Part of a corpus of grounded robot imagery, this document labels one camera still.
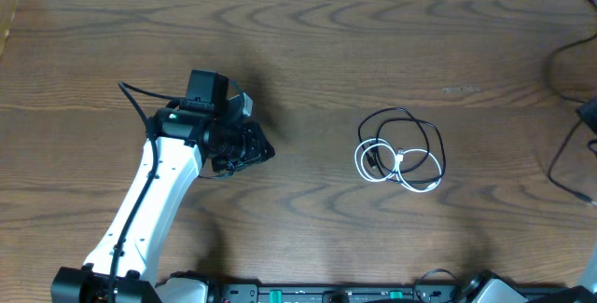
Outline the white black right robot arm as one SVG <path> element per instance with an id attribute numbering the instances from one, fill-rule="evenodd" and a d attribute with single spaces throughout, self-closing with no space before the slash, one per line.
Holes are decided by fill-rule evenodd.
<path id="1" fill-rule="evenodd" d="M 596 199 L 593 199 L 582 192 L 576 192 L 567 186 L 557 182 L 552 177 L 552 171 L 560 158 L 563 150 L 568 145 L 569 140 L 574 135 L 581 124 L 586 124 L 593 132 L 596 132 L 596 99 L 592 98 L 586 103 L 580 105 L 576 113 L 579 121 L 573 126 L 564 139 L 561 147 L 556 152 L 554 159 L 548 166 L 547 178 L 555 186 L 560 189 L 573 194 L 576 198 L 596 206 Z M 464 299 L 466 302 L 475 303 L 583 303 L 596 301 L 596 248 L 590 255 L 589 261 L 581 277 L 578 280 L 578 285 L 572 288 L 562 289 L 546 296 L 541 296 L 535 299 L 530 299 L 522 291 L 519 291 L 515 286 L 509 284 L 504 279 L 498 277 L 493 272 L 484 270 L 476 277 L 472 278 L 461 289 L 461 292 L 456 296 L 456 300 Z"/>

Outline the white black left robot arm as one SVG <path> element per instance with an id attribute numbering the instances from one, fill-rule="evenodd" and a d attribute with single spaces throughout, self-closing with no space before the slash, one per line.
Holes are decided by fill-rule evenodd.
<path id="1" fill-rule="evenodd" d="M 160 256 L 183 197 L 211 164 L 213 179 L 272 158 L 252 120 L 253 101 L 236 82 L 194 70 L 182 97 L 166 96 L 146 129 L 141 162 L 118 212 L 79 269 L 62 267 L 54 302 L 221 302 L 219 285 L 191 271 L 158 282 Z"/>

